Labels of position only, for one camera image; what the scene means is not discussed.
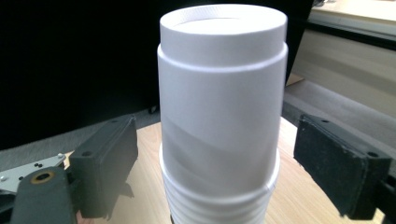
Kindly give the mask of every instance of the paper cup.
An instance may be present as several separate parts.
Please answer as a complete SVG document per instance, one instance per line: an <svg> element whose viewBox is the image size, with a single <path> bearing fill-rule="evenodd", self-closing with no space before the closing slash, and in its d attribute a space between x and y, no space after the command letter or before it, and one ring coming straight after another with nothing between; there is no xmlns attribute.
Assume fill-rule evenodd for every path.
<svg viewBox="0 0 396 224"><path fill-rule="evenodd" d="M262 222L277 175L287 17L207 5L160 24L162 168L175 222Z"/></svg>

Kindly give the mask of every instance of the wooden table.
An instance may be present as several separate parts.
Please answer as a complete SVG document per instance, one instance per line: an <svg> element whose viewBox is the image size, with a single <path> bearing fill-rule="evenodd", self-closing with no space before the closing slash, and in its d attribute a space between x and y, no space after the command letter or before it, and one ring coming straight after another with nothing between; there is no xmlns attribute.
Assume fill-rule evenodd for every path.
<svg viewBox="0 0 396 224"><path fill-rule="evenodd" d="M296 133L295 126L281 120L280 172L263 223L381 223L384 215L380 211L370 221L351 221L339 216L324 192L293 158ZM139 156L127 180L134 197L120 196L113 217L109 221L96 219L95 224L171 223L158 157L161 123L139 129L137 134Z"/></svg>

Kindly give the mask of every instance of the table surface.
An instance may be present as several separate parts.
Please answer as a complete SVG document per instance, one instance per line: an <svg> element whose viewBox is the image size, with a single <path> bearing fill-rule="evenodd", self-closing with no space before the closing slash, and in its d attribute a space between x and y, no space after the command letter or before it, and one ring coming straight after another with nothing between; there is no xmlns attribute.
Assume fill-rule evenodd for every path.
<svg viewBox="0 0 396 224"><path fill-rule="evenodd" d="M381 223L384 215L379 210L370 221L352 221L339 216L325 193L293 158L296 133L295 126L281 120L280 172L263 223ZM137 136L139 156L127 179L134 197L120 196L112 218L98 218L95 224L171 223L159 164L161 123L138 129Z"/></svg>

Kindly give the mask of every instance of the white paper cup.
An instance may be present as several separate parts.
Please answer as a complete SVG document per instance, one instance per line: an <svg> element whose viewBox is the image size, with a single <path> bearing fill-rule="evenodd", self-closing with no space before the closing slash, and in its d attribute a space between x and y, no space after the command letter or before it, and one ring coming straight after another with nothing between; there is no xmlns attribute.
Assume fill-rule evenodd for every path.
<svg viewBox="0 0 396 224"><path fill-rule="evenodd" d="M163 176L175 222L260 223L277 175L287 17L207 5L160 24Z"/></svg>
<svg viewBox="0 0 396 224"><path fill-rule="evenodd" d="M262 223L279 173L279 155L268 183L261 189L231 197L206 197L179 185L167 172L160 146L160 164L166 198L175 223L257 224Z"/></svg>

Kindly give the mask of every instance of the metal bracket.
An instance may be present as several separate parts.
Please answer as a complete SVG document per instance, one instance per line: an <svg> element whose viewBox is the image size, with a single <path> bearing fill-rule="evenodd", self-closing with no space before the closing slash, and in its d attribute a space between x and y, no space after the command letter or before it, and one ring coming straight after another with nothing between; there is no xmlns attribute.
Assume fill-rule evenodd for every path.
<svg viewBox="0 0 396 224"><path fill-rule="evenodd" d="M27 175L18 187L11 224L76 224L66 171L48 167Z"/></svg>
<svg viewBox="0 0 396 224"><path fill-rule="evenodd" d="M24 177L44 168L59 166L62 162L64 162L65 159L66 156L62 153L59 153L54 157L50 157L41 161L34 161L0 172L0 190L5 191L6 193L16 194L18 185Z"/></svg>

